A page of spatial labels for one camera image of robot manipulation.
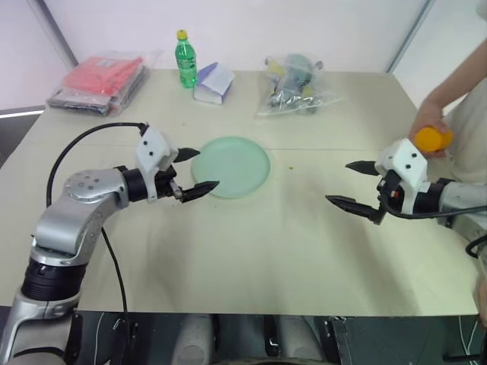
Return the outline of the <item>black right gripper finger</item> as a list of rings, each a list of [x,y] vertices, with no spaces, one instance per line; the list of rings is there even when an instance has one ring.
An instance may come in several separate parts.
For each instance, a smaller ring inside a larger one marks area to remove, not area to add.
[[[358,203],[355,199],[342,195],[326,195],[325,198],[343,211],[367,218],[376,225],[381,224],[386,214],[381,205],[379,208],[373,208],[370,205]]]
[[[369,175],[369,176],[379,175],[379,172],[375,168],[374,161],[366,161],[366,160],[353,161],[351,163],[347,163],[345,167],[364,175]]]

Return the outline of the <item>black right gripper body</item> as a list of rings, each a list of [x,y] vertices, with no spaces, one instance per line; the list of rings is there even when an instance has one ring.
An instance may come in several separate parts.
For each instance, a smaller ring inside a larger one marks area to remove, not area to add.
[[[377,186],[380,210],[401,212],[404,202],[404,190],[400,186],[401,181],[400,176],[393,170],[388,170],[381,179]]]

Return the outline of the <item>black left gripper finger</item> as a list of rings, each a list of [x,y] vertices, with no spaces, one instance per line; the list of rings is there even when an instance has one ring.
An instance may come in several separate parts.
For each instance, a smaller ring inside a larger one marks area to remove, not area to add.
[[[219,185],[219,181],[205,181],[196,183],[191,189],[182,191],[181,202],[191,202],[209,194]]]
[[[175,158],[175,163],[184,162],[187,160],[191,160],[192,158],[198,156],[200,151],[194,148],[179,148],[178,154]]]

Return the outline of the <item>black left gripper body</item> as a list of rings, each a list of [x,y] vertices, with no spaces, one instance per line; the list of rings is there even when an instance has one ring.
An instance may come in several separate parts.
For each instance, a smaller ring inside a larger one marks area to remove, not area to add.
[[[179,201],[183,199],[183,190],[174,180],[176,176],[177,172],[173,167],[155,174],[154,183],[158,198],[174,197]]]

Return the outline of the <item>person's bare hand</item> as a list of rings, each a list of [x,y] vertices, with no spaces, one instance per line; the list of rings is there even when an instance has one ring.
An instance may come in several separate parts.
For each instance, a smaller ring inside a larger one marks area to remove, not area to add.
[[[445,157],[453,141],[453,132],[444,121],[442,108],[430,101],[424,102],[412,124],[409,139],[426,157]]]

